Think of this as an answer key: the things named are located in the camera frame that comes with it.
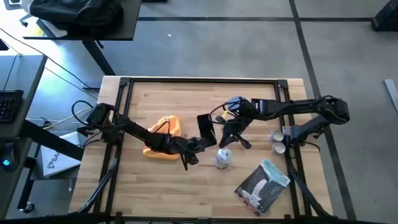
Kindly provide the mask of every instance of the book cover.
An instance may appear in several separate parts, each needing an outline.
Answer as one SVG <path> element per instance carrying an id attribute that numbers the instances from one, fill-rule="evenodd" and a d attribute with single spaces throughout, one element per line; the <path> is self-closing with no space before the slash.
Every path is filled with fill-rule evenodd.
<path id="1" fill-rule="evenodd" d="M 290 179 L 285 174 L 269 160 L 264 159 L 235 193 L 259 216 L 268 211 L 289 183 Z"/>

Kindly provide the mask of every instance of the white cup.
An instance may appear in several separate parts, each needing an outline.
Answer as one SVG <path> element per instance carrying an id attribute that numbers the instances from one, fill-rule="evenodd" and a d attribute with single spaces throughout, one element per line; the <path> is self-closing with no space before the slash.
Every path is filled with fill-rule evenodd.
<path id="1" fill-rule="evenodd" d="M 272 152 L 274 152 L 276 154 L 283 154 L 285 151 L 286 151 L 286 147 L 281 142 L 275 142 L 272 145 Z"/>
<path id="2" fill-rule="evenodd" d="M 219 169 L 225 169 L 228 167 L 228 163 L 231 162 L 232 152 L 227 148 L 219 149 L 214 161 L 214 166 Z"/>
<path id="3" fill-rule="evenodd" d="M 284 134 L 282 131 L 274 131 L 273 133 L 271 133 L 270 139 L 272 142 L 283 141 Z"/>

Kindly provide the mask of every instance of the desk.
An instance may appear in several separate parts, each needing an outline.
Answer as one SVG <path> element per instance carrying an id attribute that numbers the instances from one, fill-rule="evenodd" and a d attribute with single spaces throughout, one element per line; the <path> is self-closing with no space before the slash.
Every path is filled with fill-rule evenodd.
<path id="1" fill-rule="evenodd" d="M 120 77 L 104 77 L 98 102 L 114 105 L 119 81 Z M 287 83 L 292 100 L 307 98 L 301 79 L 288 79 Z M 197 115 L 209 113 L 235 95 L 275 99 L 275 90 L 273 86 L 264 84 L 135 82 L 128 116 L 138 124 L 150 127 L 161 117 L 173 114 L 180 118 L 182 136 L 200 136 Z M 297 124 L 311 118 L 309 114 L 294 117 Z M 234 190 L 264 158 L 287 173 L 284 156 L 272 153 L 269 140 L 270 133 L 279 128 L 278 119 L 254 121 L 243 133 L 243 138 L 250 141 L 253 147 L 244 149 L 239 143 L 230 144 L 228 148 L 233 152 L 233 160 L 225 170 L 218 170 L 213 165 L 218 150 L 216 146 L 197 154 L 199 163 L 185 171 L 180 160 L 160 161 L 144 157 L 144 143 L 125 134 L 112 214 L 122 212 L 124 217 L 256 218 L 234 194 Z M 215 131 L 219 141 L 221 127 L 215 125 Z M 100 142 L 86 148 L 70 211 L 80 208 L 96 188 L 104 152 L 105 146 Z M 305 146 L 301 148 L 301 154 L 308 188 L 323 208 L 331 213 L 318 149 Z M 299 188 L 297 192 L 303 213 Z M 107 193 L 105 189 L 101 211 L 104 211 Z M 287 187 L 272 204 L 268 214 L 259 218 L 284 218 L 285 214 L 292 213 L 292 199 Z"/>
<path id="2" fill-rule="evenodd" d="M 105 75 L 116 75 L 112 67 L 102 54 L 101 50 L 95 43 L 96 40 L 132 40 L 134 31 L 136 29 L 137 18 L 141 6 L 141 0 L 121 0 L 123 7 L 123 24 L 120 29 L 112 34 L 104 35 L 102 37 L 92 37 L 86 35 L 66 35 L 65 37 L 56 37 L 52 32 L 39 20 L 38 25 L 45 32 L 45 36 L 24 36 L 25 39 L 36 40 L 81 40 L 87 51 L 93 57 L 98 66 L 102 69 Z M 99 88 L 100 83 L 87 83 L 88 86 Z"/>
<path id="3" fill-rule="evenodd" d="M 3 89 L 15 55 L 8 55 L 7 52 L 1 52 L 1 54 L 0 87 Z M 24 94 L 15 121 L 12 124 L 0 125 L 0 140 L 14 140 L 16 144 L 16 154 L 19 156 L 19 166 L 13 172 L 6 172 L 0 168 L 0 177 L 3 182 L 0 184 L 0 220 L 4 219 L 6 216 L 22 169 L 24 167 L 33 168 L 32 165 L 34 166 L 35 164 L 35 162 L 28 162 L 28 164 L 30 164 L 29 166 L 25 164 L 25 161 L 28 159 L 27 154 L 32 140 L 38 144 L 64 152 L 65 155 L 76 159 L 81 159 L 82 157 L 82 150 L 80 147 L 60 139 L 58 136 L 25 120 L 44 70 L 44 65 L 47 60 L 46 56 L 20 55 L 17 56 L 15 60 L 6 89 L 23 90 Z"/>

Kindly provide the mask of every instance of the cable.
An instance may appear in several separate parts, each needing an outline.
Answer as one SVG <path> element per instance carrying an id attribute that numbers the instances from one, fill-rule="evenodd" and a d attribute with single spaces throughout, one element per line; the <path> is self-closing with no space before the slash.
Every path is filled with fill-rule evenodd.
<path id="1" fill-rule="evenodd" d="M 7 80 L 6 80 L 6 83 L 4 84 L 3 90 L 5 90 L 7 87 L 8 80 L 10 79 L 10 76 L 11 76 L 12 68 L 14 68 L 15 60 L 17 59 L 17 56 L 19 56 L 19 55 L 21 55 L 21 54 L 18 53 L 17 55 L 15 55 L 14 60 L 12 61 L 11 68 L 10 68 L 10 71 L 8 72 Z"/>
<path id="2" fill-rule="evenodd" d="M 11 45 L 7 44 L 4 40 L 2 40 L 9 48 L 11 48 L 12 50 L 14 50 L 15 52 L 17 52 L 17 54 L 21 54 L 19 53 L 14 47 L 11 47 Z"/>
<path id="3" fill-rule="evenodd" d="M 78 115 L 78 114 L 80 114 L 81 112 L 84 112 L 84 111 L 86 111 L 86 110 L 88 110 L 88 109 L 91 109 L 91 108 L 82 109 L 81 111 L 78 111 L 77 113 L 75 113 L 75 115 Z M 68 119 L 70 119 L 70 118 L 73 118 L 73 117 L 74 117 L 74 115 L 71 115 L 71 116 L 69 116 L 69 117 L 67 117 L 67 118 L 65 118 L 65 119 L 62 119 L 62 120 L 60 120 L 60 121 L 54 123 L 54 124 L 51 124 L 51 125 L 48 126 L 48 127 L 45 127 L 44 129 L 50 129 L 50 128 L 54 127 L 55 125 L 60 124 L 60 123 L 66 121 L 66 120 L 68 120 Z"/>
<path id="4" fill-rule="evenodd" d="M 319 145 L 317 145 L 317 144 L 315 144 L 315 143 L 312 143 L 312 142 L 305 142 L 305 144 L 310 144 L 310 145 L 312 145 L 312 146 L 315 146 L 315 147 L 318 148 L 318 151 L 321 151 L 321 148 L 319 147 Z"/>
<path id="5" fill-rule="evenodd" d="M 340 117 L 338 117 L 333 111 L 331 111 L 331 110 L 328 110 L 328 109 L 325 109 L 325 111 L 327 111 L 327 112 L 329 112 L 329 113 L 331 113 L 331 115 L 333 115 L 336 119 L 338 119 L 338 120 L 340 120 L 340 121 L 342 121 L 342 122 L 344 122 L 344 123 L 346 123 L 347 122 L 347 120 L 345 120 L 345 119 L 343 119 L 343 118 L 340 118 Z"/>
<path id="6" fill-rule="evenodd" d="M 214 110 L 212 110 L 212 111 L 209 113 L 208 119 L 209 119 L 213 124 L 231 124 L 231 123 L 238 123 L 237 121 L 227 121 L 227 122 L 225 122 L 225 123 L 213 121 L 213 119 L 211 118 L 211 115 L 212 115 L 216 110 L 218 110 L 218 109 L 221 108 L 221 107 L 224 108 L 226 105 L 237 104 L 237 103 L 239 103 L 240 101 L 243 101 L 243 100 L 244 100 L 244 99 L 238 100 L 238 101 L 235 101 L 235 102 L 226 102 L 226 103 L 223 103 L 222 105 L 217 106 Z"/>
<path id="7" fill-rule="evenodd" d="M 43 120 L 43 119 L 39 119 L 39 118 L 26 118 L 26 120 L 29 120 L 29 121 L 41 121 L 41 120 Z M 46 121 L 53 121 L 53 122 L 59 122 L 59 121 L 61 121 L 61 120 L 59 120 L 59 119 L 45 119 Z M 69 123 L 69 124 L 81 124 L 80 122 L 78 122 L 78 121 L 63 121 L 63 123 Z"/>
<path id="8" fill-rule="evenodd" d="M 85 104 L 87 104 L 88 106 L 90 106 L 90 108 L 92 108 L 93 106 L 92 106 L 89 102 L 84 101 L 84 100 L 78 100 L 78 101 L 76 101 L 74 104 L 72 104 L 72 116 L 74 116 L 75 119 L 76 119 L 77 121 L 79 121 L 81 124 L 84 124 L 85 126 L 87 126 L 88 123 L 83 122 L 83 121 L 82 121 L 80 118 L 78 118 L 78 117 L 76 116 L 76 114 L 75 114 L 75 105 L 76 105 L 77 103 L 85 103 Z"/>
<path id="9" fill-rule="evenodd" d="M 91 144 L 91 143 L 94 143 L 94 142 L 98 142 L 98 141 L 101 141 L 102 139 L 95 139 L 95 140 L 92 140 L 92 141 L 85 141 L 85 143 L 82 145 L 82 149 L 83 149 L 83 151 L 86 149 L 86 147 L 89 145 L 89 144 Z"/>
<path id="10" fill-rule="evenodd" d="M 63 66 L 61 66 L 60 64 L 58 64 L 57 62 L 55 62 L 54 60 L 52 60 L 49 56 L 47 56 L 45 53 L 37 50 L 36 48 L 30 46 L 29 44 L 23 43 L 22 41 L 18 40 L 17 38 L 13 37 L 11 34 L 9 34 L 8 32 L 6 32 L 4 29 L 0 28 L 1 31 L 3 31 L 5 34 L 7 34 L 9 37 L 13 38 L 14 40 L 24 44 L 25 46 L 28 46 L 36 51 L 38 51 L 39 53 L 41 53 L 42 55 L 46 56 L 48 59 L 50 59 L 50 61 L 52 61 L 54 64 L 58 65 L 59 67 L 61 67 L 62 69 L 64 69 L 67 73 L 69 73 L 71 76 L 75 77 L 77 80 L 79 80 L 79 82 L 81 82 L 83 85 L 87 86 L 88 88 L 92 88 L 90 86 L 88 86 L 86 83 L 84 83 L 82 80 L 80 80 L 76 75 L 72 74 L 72 72 L 69 72 L 66 68 L 64 68 Z"/>
<path id="11" fill-rule="evenodd" d="M 67 82 L 67 83 L 73 85 L 73 86 L 76 87 L 78 90 L 82 91 L 83 93 L 86 93 L 87 95 L 91 96 L 92 98 L 97 99 L 96 97 L 94 97 L 94 96 L 91 95 L 91 94 L 88 94 L 86 91 L 82 90 L 81 88 L 79 88 L 79 87 L 76 86 L 75 84 L 73 84 L 73 83 L 71 83 L 70 81 L 68 81 L 68 80 L 66 80 L 66 79 L 64 79 L 64 78 L 62 78 L 62 77 L 59 76 L 59 75 L 57 75 L 55 72 L 51 71 L 50 69 L 48 69 L 48 68 L 45 68 L 45 69 L 46 69 L 47 71 L 51 72 L 52 74 L 56 75 L 58 78 L 62 79 L 63 81 L 65 81 L 65 82 Z"/>
<path id="12" fill-rule="evenodd" d="M 173 143 L 175 143 L 176 145 L 178 145 L 178 146 L 180 146 L 180 148 L 182 148 L 185 152 L 190 152 L 190 153 L 198 153 L 198 152 L 200 152 L 200 150 L 189 150 L 189 149 L 187 149 L 186 147 L 183 147 L 180 143 L 178 143 L 178 142 L 173 142 Z"/>
<path id="13" fill-rule="evenodd" d="M 194 222 L 194 221 L 172 222 L 172 224 L 183 224 L 183 223 L 192 223 L 192 224 L 196 224 L 196 222 Z"/>
<path id="14" fill-rule="evenodd" d="M 158 127 L 157 129 L 156 129 L 156 131 L 154 131 L 154 133 L 156 133 L 158 130 L 160 130 L 165 124 L 169 124 L 169 126 L 168 126 L 168 131 L 167 131 L 167 134 L 170 134 L 170 121 L 165 121 L 162 125 L 160 125 L 160 127 Z"/>

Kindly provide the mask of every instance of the backpack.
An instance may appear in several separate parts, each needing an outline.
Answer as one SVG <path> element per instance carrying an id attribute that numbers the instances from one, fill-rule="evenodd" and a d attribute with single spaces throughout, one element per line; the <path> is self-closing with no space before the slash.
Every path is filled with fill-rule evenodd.
<path id="1" fill-rule="evenodd" d="M 33 0 L 30 14 L 68 31 L 68 35 L 99 37 L 123 23 L 121 0 Z"/>

